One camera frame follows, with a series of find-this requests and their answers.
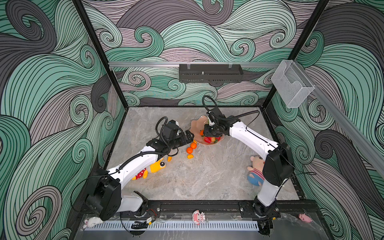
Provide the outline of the pink scalloped fruit bowl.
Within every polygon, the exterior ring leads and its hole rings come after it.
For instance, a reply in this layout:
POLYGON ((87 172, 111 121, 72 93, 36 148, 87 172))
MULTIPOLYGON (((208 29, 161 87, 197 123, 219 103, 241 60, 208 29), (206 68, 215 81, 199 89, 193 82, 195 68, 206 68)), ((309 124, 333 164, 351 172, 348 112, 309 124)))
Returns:
POLYGON ((194 135, 194 141, 199 143, 199 144, 206 145, 206 146, 215 145, 215 144, 221 142, 224 139, 224 136, 221 136, 221 140, 220 141, 215 141, 213 143, 211 142, 210 144, 206 143, 204 141, 205 135, 202 137, 200 135, 200 131, 204 130, 205 124, 208 124, 208 123, 209 123, 208 117, 202 116, 202 117, 200 117, 197 120, 192 120, 191 128, 190 128, 190 132, 194 135))

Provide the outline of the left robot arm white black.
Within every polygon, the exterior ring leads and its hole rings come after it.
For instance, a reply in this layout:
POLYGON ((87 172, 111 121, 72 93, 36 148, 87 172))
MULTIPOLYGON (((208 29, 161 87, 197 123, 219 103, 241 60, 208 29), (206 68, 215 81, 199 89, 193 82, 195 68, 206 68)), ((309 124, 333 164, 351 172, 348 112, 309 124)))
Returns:
POLYGON ((157 136, 149 140, 134 156, 120 165, 109 170, 100 169, 94 176, 89 177, 86 184, 85 204, 102 221, 109 220, 117 212, 136 212, 144 206, 145 198, 138 193, 132 197, 123 197, 122 189, 142 170, 147 170, 152 164, 159 162, 172 150, 189 145, 194 141, 194 134, 189 130, 183 131, 178 122, 167 117, 158 130, 157 136))

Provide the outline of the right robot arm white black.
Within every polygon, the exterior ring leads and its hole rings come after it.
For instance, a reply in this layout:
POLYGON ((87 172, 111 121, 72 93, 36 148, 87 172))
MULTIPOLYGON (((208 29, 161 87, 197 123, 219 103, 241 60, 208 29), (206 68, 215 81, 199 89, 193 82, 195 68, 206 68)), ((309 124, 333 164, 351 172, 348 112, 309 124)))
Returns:
POLYGON ((263 165, 262 177, 264 180, 261 190, 256 196, 255 204, 258 206, 260 214, 265 215, 266 211, 276 202, 282 186, 294 171, 290 146, 269 140, 241 122, 240 118, 259 114, 258 110, 225 117, 212 97, 204 95, 202 103, 209 118, 209 123, 204 126, 203 135, 205 137, 230 136, 251 148, 261 158, 259 162, 263 165))

